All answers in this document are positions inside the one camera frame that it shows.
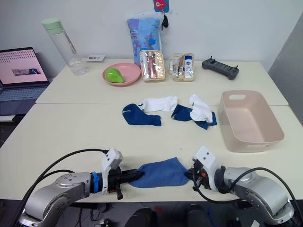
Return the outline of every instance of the green pear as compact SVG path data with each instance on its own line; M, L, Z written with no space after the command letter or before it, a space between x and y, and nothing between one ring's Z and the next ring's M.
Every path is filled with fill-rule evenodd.
M114 68L106 70L105 76L106 76L106 79L112 83L124 83L125 82L125 80L122 77L119 70L114 69Z

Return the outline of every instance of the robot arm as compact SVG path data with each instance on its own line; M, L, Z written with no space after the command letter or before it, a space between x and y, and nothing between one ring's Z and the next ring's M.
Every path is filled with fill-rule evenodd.
M287 222L294 215L294 208L288 200L286 191L273 180L255 172L242 177L230 191L231 184L249 168L225 168L205 147L201 147L193 157L194 172L198 178L197 186L203 185L220 193L232 193L249 202L260 211L268 225Z
M121 171L122 159L121 152L111 148L101 161L102 172L60 176L29 197L19 222L29 227L53 227L68 206L91 193L116 192L118 200L122 199L120 184L137 180L144 174L136 169Z

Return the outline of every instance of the clear plastic box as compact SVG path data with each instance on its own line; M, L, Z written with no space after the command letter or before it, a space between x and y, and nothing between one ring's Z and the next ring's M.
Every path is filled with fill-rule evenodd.
M141 74L146 82L157 82L165 79L164 58L161 51L140 51Z
M175 81L191 82L194 80L194 55L175 53L169 60L169 72Z

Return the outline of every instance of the bottle cap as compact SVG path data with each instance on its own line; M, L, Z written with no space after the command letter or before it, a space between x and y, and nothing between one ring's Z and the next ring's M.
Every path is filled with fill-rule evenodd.
M61 25L60 19L52 17L44 19L42 22L43 27L50 35L55 35L63 32L63 27Z
M185 60L187 60L187 59L192 60L192 59L193 59L193 57L192 57L192 56L190 56L190 55L186 55L184 58L185 58Z

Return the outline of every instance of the laptop keyboard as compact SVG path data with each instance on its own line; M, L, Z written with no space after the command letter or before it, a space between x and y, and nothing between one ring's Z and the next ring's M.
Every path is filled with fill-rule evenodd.
M45 87L39 87L39 88L28 88L28 89L4 90L0 94L0 102L38 99L45 89L46 89Z

